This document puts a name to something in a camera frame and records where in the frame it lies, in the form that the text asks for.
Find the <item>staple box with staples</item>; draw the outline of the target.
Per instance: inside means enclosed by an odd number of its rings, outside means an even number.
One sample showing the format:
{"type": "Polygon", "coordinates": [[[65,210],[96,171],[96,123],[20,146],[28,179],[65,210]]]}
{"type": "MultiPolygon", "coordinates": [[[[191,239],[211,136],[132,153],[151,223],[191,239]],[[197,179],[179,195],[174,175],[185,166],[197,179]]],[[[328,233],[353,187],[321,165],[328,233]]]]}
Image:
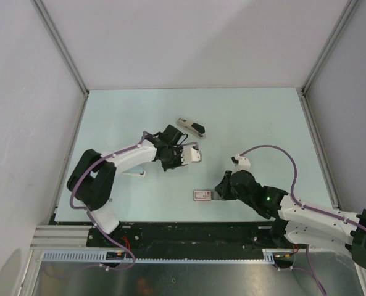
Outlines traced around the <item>staple box with staples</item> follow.
{"type": "Polygon", "coordinates": [[[196,202],[222,201],[224,198],[215,190],[199,190],[193,191],[193,200],[196,202]]]}

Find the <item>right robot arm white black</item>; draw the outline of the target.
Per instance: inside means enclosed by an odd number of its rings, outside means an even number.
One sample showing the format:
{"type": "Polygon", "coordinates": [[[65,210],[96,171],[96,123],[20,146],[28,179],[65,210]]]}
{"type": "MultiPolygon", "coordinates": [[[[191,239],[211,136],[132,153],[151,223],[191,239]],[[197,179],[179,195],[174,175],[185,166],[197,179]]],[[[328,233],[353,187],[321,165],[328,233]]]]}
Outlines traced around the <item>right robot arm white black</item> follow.
{"type": "Polygon", "coordinates": [[[238,200],[260,216],[273,218],[274,246],[291,243],[332,250],[366,269],[366,209],[354,213],[295,202],[286,191],[262,186],[245,170],[226,171],[215,192],[221,200],[238,200]]]}

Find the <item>beige black stapler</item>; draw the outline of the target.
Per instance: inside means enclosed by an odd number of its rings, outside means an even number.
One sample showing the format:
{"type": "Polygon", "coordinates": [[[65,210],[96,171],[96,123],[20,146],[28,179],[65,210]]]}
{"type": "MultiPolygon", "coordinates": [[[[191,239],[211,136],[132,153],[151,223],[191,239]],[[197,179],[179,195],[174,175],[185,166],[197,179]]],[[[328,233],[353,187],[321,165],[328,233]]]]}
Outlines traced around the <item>beige black stapler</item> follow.
{"type": "Polygon", "coordinates": [[[206,129],[199,123],[186,118],[179,118],[177,125],[198,139],[204,139],[206,137],[206,129]]]}

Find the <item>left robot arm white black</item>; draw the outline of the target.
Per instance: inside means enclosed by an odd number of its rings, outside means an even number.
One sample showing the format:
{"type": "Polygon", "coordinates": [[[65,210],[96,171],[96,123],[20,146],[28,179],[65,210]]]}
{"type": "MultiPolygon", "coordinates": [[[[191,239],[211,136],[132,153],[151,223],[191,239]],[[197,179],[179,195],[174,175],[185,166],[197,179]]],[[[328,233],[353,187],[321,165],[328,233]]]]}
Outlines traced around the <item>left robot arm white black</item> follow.
{"type": "Polygon", "coordinates": [[[144,132],[139,143],[122,150],[100,154],[86,150],[67,181],[72,209],[84,210],[100,230],[100,239],[108,246],[122,238],[120,220],[109,205],[114,179],[145,163],[160,161],[164,171],[200,161],[197,144],[177,144],[181,133],[172,125],[156,134],[144,132]]]}

